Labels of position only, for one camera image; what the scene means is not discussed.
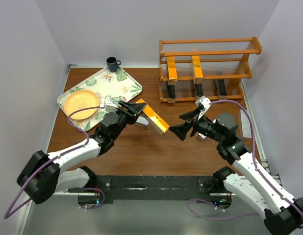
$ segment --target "tray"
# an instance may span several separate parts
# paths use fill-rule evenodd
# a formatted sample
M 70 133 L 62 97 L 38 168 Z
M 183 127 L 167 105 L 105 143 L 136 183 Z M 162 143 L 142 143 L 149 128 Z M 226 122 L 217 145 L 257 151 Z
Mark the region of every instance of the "tray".
M 64 103 L 69 95 L 84 89 L 95 92 L 100 100 L 100 104 L 104 103 L 106 95 L 110 95 L 113 103 L 117 104 L 119 100 L 129 101 L 133 99 L 143 88 L 121 67 L 119 67 L 116 72 L 110 72 L 108 67 L 106 67 L 59 96 L 57 99 L 59 108 L 64 112 Z M 106 113 L 104 110 L 97 109 L 96 112 L 87 119 L 72 119 L 71 121 L 75 126 L 88 131 L 97 125 Z

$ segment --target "orange object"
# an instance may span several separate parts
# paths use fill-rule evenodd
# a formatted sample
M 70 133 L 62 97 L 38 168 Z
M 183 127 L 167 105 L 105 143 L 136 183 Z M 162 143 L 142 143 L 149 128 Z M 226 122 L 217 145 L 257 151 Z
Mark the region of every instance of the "orange object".
M 168 85 L 175 85 L 177 82 L 177 70 L 176 70 L 175 58 L 172 56 L 167 57 L 167 65 L 168 65 L 168 74 L 169 74 Z
M 146 103 L 143 99 L 138 100 L 136 103 Z M 143 113 L 147 121 L 162 135 L 164 136 L 169 130 L 169 125 L 157 114 L 155 111 L 146 104 Z
M 201 59 L 198 55 L 192 56 L 193 62 L 193 79 L 195 84 L 202 83 L 203 74 L 201 69 Z
M 98 96 L 92 91 L 81 90 L 74 92 L 67 98 L 64 104 L 64 112 L 69 116 L 74 111 L 95 106 L 99 106 Z M 84 110 L 73 114 L 71 118 L 75 120 L 83 120 L 93 115 L 96 110 L 97 109 Z

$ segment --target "mug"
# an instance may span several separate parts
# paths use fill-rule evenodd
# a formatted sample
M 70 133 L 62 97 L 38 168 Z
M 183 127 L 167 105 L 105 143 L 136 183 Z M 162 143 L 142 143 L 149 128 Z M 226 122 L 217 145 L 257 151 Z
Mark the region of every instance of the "mug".
M 120 64 L 121 64 L 121 61 L 117 60 L 115 57 L 109 57 L 107 59 L 108 69 L 111 72 L 116 72 Z

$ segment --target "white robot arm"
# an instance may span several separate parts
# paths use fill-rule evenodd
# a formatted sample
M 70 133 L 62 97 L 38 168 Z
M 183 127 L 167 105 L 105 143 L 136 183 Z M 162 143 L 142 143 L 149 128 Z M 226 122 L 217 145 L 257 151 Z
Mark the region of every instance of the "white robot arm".
M 217 171 L 215 179 L 249 204 L 264 219 L 273 235 L 288 235 L 296 228 L 302 228 L 303 199 L 296 199 L 288 193 L 262 167 L 249 147 L 236 136 L 238 126 L 232 115 L 220 114 L 215 123 L 204 115 L 211 104 L 208 98 L 201 97 L 196 102 L 197 109 L 180 116 L 185 123 L 171 126 L 169 130 L 182 141 L 193 129 L 190 136 L 199 132 L 219 142 L 217 150 L 220 156 L 239 170 L 249 183 L 243 183 L 229 167 Z
M 96 175 L 89 168 L 67 170 L 107 152 L 126 125 L 137 121 L 145 106 L 146 103 L 119 101 L 119 106 L 104 116 L 94 134 L 86 140 L 57 152 L 34 153 L 20 173 L 17 183 L 36 204 L 45 202 L 57 191 L 93 188 L 92 180 L 96 181 Z

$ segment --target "wooden table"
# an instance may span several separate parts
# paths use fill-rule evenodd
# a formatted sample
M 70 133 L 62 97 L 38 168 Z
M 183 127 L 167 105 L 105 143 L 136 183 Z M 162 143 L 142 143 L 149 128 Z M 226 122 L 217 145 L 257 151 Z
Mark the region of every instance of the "wooden table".
M 71 69 L 65 91 L 99 70 Z M 178 116 L 196 108 L 194 102 L 174 105 L 159 102 L 157 68 L 125 70 L 143 86 L 142 93 L 132 101 L 143 98 L 169 125 L 183 123 Z M 222 112 L 232 114 L 238 123 L 239 108 L 234 104 L 214 104 L 206 115 L 213 120 Z M 84 139 L 85 136 L 72 128 L 67 123 L 66 115 L 59 110 L 48 152 L 67 148 Z M 247 144 L 252 148 L 251 140 Z M 73 169 L 86 165 L 97 175 L 212 175 L 220 168 L 229 166 L 218 154 L 216 146 L 217 142 L 208 138 L 203 142 L 196 137 L 180 141 L 171 132 L 163 137 L 152 128 L 146 130 L 128 125 L 107 153 L 82 162 Z

